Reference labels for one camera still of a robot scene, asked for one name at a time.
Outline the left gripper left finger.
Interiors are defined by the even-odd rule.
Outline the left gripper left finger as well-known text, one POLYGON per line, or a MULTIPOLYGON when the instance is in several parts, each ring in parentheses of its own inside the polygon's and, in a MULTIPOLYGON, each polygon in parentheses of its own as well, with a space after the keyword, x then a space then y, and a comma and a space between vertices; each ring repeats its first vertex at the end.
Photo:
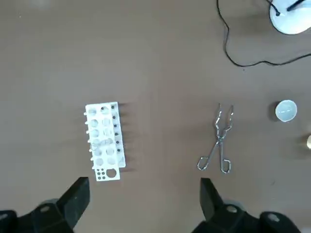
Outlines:
POLYGON ((90 202, 89 178, 78 178, 58 199, 42 202, 31 212, 18 216, 1 210, 2 233, 72 233, 90 202))

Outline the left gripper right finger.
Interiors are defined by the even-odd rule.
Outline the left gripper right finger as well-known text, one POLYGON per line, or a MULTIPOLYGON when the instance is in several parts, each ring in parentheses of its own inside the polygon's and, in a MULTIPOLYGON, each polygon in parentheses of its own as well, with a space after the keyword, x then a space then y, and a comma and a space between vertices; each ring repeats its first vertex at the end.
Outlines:
POLYGON ((200 205, 205 216, 194 233, 299 233, 284 214, 262 212, 258 218, 234 204, 226 204, 209 178, 200 180, 200 205))

